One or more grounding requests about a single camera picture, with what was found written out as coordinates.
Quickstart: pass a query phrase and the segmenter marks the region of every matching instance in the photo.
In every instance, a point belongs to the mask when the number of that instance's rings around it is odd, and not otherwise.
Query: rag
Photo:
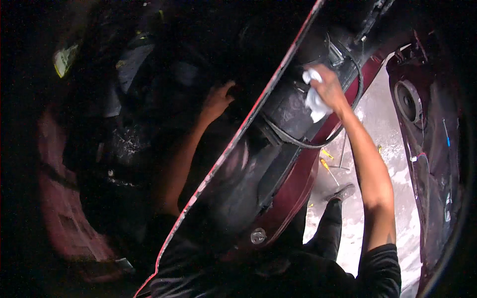
[[[306,84],[309,84],[311,80],[317,80],[320,83],[323,82],[320,74],[314,69],[304,71],[302,78]],[[323,102],[315,88],[310,88],[308,90],[305,106],[311,109],[310,117],[313,120],[313,123],[317,123],[321,118],[333,112],[333,110]]]

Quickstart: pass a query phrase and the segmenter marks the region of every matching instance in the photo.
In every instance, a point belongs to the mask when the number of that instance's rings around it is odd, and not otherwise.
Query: concrete floor
[[[394,208],[396,215],[397,252],[402,272],[403,296],[415,297],[415,288],[421,272],[419,257],[420,223],[415,204],[411,178],[406,162],[404,145],[399,129],[396,111],[389,90],[389,77],[383,67],[366,91],[355,113],[374,140],[382,146],[381,155],[386,163],[394,188]],[[323,153],[328,165],[339,166],[344,141],[344,130],[324,149],[334,157],[331,160]],[[350,169],[331,168],[340,185],[352,182],[357,192],[343,202],[343,230],[337,263],[344,271],[358,273],[358,264],[363,241],[363,203],[359,192],[354,162],[346,138],[342,166]],[[308,203],[303,242],[313,237],[326,206],[324,198],[338,190],[333,178],[324,167],[320,167],[316,184]]]

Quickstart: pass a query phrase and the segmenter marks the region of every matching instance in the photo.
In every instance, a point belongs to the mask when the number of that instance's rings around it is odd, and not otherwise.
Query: leg
[[[342,202],[354,191],[354,185],[349,184],[330,197],[315,235],[304,245],[307,252],[336,261],[341,241]]]

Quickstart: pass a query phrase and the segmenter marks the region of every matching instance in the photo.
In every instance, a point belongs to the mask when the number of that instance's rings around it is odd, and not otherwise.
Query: shoe
[[[356,187],[353,183],[347,184],[345,187],[340,189],[338,192],[334,193],[333,195],[329,196],[327,201],[331,201],[333,199],[339,199],[340,201],[344,201],[350,196],[354,194],[356,191]]]

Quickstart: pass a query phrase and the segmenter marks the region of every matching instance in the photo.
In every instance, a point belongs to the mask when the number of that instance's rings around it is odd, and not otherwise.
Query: door panel
[[[432,276],[460,211],[460,113],[458,85],[436,36],[425,31],[414,36],[386,68],[421,220],[422,286]]]

